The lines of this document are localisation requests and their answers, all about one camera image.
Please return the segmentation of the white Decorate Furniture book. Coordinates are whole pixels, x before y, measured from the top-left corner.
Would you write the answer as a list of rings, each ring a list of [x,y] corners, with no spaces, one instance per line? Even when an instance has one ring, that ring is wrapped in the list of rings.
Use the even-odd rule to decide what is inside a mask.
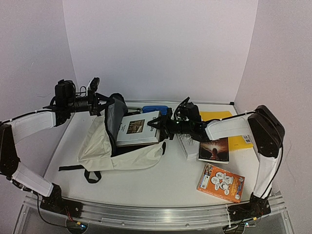
[[[159,143],[159,130],[147,123],[160,116],[160,111],[123,117],[117,134],[117,146],[149,145]]]

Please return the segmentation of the cream white backpack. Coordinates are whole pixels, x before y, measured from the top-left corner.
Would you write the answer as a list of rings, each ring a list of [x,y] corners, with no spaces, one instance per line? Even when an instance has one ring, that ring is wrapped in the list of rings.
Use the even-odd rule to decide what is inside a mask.
[[[88,183],[98,183],[104,171],[129,171],[148,169],[160,162],[165,154],[166,142],[145,146],[117,146],[117,132],[122,118],[128,114],[124,97],[110,95],[114,100],[96,117],[81,145],[77,165],[61,166],[59,171],[84,170]]]

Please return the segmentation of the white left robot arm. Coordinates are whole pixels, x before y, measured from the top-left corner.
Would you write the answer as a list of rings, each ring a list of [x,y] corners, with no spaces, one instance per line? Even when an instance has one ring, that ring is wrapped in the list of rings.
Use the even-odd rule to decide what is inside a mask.
[[[41,110],[29,112],[0,124],[0,173],[10,182],[17,182],[34,193],[47,197],[46,203],[55,212],[62,212],[65,200],[58,194],[56,186],[31,171],[17,155],[15,145],[22,139],[45,129],[51,129],[64,124],[72,113],[88,112],[99,116],[100,112],[115,101],[99,93],[89,92],[84,97],[55,96],[49,106]]]

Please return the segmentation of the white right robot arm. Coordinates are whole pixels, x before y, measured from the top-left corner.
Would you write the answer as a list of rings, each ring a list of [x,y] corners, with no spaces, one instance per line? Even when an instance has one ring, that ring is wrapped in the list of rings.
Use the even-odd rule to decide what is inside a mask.
[[[187,135],[198,142],[243,135],[251,137],[259,160],[251,198],[264,200],[269,196],[284,155],[285,129],[265,105],[243,114],[203,121],[198,107],[188,102],[174,111],[168,109],[165,115],[150,120],[148,126],[160,130],[169,139],[175,134]]]

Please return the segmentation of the blue pencil case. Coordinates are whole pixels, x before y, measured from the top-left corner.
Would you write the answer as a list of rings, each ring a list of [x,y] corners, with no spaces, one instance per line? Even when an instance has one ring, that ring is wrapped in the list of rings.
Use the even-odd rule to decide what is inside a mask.
[[[161,115],[166,115],[169,107],[166,105],[146,105],[142,107],[143,113],[150,113],[160,111]]]

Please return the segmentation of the silver stapler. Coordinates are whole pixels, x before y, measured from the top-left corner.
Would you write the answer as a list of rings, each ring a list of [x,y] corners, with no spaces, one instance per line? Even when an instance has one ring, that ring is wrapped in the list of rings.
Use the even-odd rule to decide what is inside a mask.
[[[138,106],[128,106],[128,113],[132,114],[141,114],[142,113],[142,108]]]

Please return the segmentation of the palm leaf cover book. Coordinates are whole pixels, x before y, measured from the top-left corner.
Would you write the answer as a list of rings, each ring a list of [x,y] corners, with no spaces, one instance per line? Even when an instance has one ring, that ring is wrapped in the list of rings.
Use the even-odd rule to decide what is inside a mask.
[[[184,155],[187,160],[196,159],[199,155],[199,146],[198,141],[187,138],[186,136],[177,135],[177,140],[184,152]]]

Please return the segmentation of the Three Days To See book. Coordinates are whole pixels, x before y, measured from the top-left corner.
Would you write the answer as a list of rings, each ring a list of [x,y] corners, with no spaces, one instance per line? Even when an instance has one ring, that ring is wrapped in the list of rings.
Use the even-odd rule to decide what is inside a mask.
[[[229,163],[229,143],[227,138],[201,142],[198,160],[210,163]]]

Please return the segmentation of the orange comic book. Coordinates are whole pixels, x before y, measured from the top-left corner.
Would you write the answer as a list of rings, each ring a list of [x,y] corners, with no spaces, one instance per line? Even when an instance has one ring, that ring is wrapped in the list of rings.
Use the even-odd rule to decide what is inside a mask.
[[[206,164],[197,190],[230,202],[240,203],[245,177]]]

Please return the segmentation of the yellow paper folder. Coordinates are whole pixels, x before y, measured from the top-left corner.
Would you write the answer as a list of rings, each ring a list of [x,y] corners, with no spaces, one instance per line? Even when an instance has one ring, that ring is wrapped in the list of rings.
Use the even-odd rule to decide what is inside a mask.
[[[221,111],[221,112],[200,111],[200,115],[203,121],[208,121],[212,119],[222,119],[232,116],[231,112],[229,111]],[[228,143],[229,143],[229,151],[249,149],[254,146],[247,135],[228,137]]]

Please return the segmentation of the aluminium front rail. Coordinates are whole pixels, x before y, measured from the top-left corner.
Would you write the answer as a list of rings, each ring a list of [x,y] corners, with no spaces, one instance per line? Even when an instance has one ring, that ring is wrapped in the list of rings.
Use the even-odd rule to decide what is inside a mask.
[[[83,223],[130,230],[185,231],[225,226],[238,233],[236,225],[240,224],[260,227],[270,233],[294,232],[282,195],[269,197],[262,212],[257,214],[248,212],[250,206],[247,202],[173,208],[120,206],[74,199],[66,199],[64,204],[62,210],[56,211],[44,199],[40,209]]]

